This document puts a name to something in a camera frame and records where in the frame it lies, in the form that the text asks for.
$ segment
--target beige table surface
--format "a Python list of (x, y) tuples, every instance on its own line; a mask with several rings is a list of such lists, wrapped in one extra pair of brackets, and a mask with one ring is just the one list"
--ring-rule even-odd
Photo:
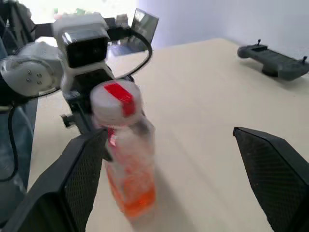
[[(102, 170), (87, 232), (270, 232), (232, 135), (234, 126), (285, 138), (308, 160), (309, 79), (285, 83), (261, 65), (239, 60), (238, 46), (215, 39), (154, 52), (134, 77), (156, 127), (158, 201), (148, 225), (131, 225), (118, 210)], [(108, 60), (116, 76), (145, 54)], [(55, 161), (76, 128), (61, 93), (39, 100), (30, 180)]]

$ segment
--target game controller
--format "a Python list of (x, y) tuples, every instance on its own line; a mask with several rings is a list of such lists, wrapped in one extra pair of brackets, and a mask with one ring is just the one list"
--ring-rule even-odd
[(252, 58), (262, 63), (262, 73), (267, 76), (278, 77), (283, 80), (292, 81), (309, 72), (307, 57), (301, 60), (287, 57), (278, 52), (268, 49), (268, 46), (257, 44), (240, 47), (237, 54), (240, 58)]

